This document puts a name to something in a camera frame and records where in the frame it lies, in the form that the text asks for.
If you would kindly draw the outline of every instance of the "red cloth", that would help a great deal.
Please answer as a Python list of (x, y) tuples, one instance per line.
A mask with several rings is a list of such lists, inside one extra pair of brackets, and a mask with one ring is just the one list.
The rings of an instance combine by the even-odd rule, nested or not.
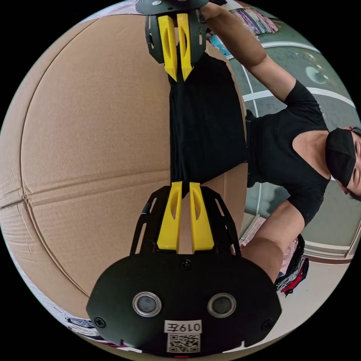
[(297, 277), (285, 288), (281, 290), (281, 292), (285, 292), (287, 290), (293, 290), (301, 281), (302, 281), (302, 274), (303, 274), (303, 268), (305, 266), (305, 263), (302, 265), (301, 270)]

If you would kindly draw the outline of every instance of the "black mask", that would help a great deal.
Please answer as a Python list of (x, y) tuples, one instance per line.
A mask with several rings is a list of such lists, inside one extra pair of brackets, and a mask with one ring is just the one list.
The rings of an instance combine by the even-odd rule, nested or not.
[(336, 128), (327, 136), (326, 164), (332, 176), (347, 187), (356, 164), (355, 146), (350, 130)]

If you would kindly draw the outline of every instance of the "person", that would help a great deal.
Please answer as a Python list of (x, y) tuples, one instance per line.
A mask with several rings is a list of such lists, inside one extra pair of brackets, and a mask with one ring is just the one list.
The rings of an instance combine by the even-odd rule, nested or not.
[(234, 58), (287, 105), (276, 114), (256, 118), (247, 111), (246, 116), (248, 186), (270, 182), (290, 194), (242, 250), (242, 257), (274, 282), (286, 249), (318, 212), (331, 176), (360, 201), (361, 131), (329, 132), (313, 95), (266, 54), (240, 19), (213, 3), (201, 12)]

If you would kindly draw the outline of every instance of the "hand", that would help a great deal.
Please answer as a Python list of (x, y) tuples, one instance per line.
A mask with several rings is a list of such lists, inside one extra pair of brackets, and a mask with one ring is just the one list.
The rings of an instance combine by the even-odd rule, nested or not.
[(200, 9), (204, 19), (207, 21), (209, 19), (215, 18), (220, 15), (224, 9), (214, 3), (207, 3), (204, 7)]

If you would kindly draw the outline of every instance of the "cardboard surface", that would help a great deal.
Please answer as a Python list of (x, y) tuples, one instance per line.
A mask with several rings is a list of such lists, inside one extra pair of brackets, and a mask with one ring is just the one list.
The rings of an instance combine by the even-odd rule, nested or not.
[[(88, 318), (99, 275), (129, 254), (150, 194), (170, 182), (170, 86), (144, 21), (113, 15), (64, 34), (20, 85), (0, 135), (4, 238), (32, 282), (77, 317)], [(246, 184), (246, 164), (207, 184), (238, 230)], [(191, 252), (189, 214), (187, 196), (181, 253)]]

